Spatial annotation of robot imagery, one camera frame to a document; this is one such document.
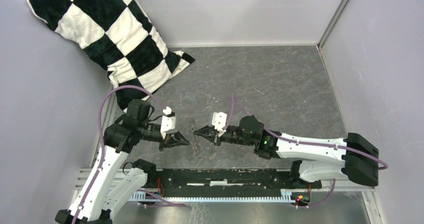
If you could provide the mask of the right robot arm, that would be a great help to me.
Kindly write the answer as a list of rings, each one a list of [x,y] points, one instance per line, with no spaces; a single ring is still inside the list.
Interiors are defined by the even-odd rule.
[[[322,179],[348,179],[376,187],[379,184],[379,150],[362,135],[346,138],[316,139],[271,131],[255,116],[243,117],[238,126],[225,126],[225,114],[215,113],[212,124],[194,131],[214,145],[223,142],[254,147],[261,158],[294,158],[289,182],[301,188]]]

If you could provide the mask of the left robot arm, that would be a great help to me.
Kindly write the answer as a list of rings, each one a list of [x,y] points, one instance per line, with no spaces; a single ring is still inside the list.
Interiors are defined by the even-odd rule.
[[[59,210],[57,223],[112,223],[124,204],[139,189],[158,182],[155,164],[139,159],[115,187],[111,184],[132,149],[142,140],[159,143],[159,149],[188,145],[175,131],[176,117],[170,107],[163,109],[160,124],[151,122],[153,107],[144,100],[132,100],[126,113],[105,129],[99,153],[75,201]]]

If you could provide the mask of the metal key organizer plate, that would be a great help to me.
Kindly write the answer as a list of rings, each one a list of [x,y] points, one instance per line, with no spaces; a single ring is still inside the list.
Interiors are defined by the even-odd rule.
[[[194,151],[194,155],[197,158],[200,158],[201,157],[201,155],[200,155],[200,141],[199,141],[198,136],[195,135],[195,131],[197,130],[197,126],[196,126],[196,123],[195,123],[195,119],[192,118],[192,117],[190,118],[190,121],[189,121],[189,130],[190,130],[190,133],[192,134],[192,137],[193,137],[193,142],[191,144],[192,144],[192,148],[193,148],[193,151]]]

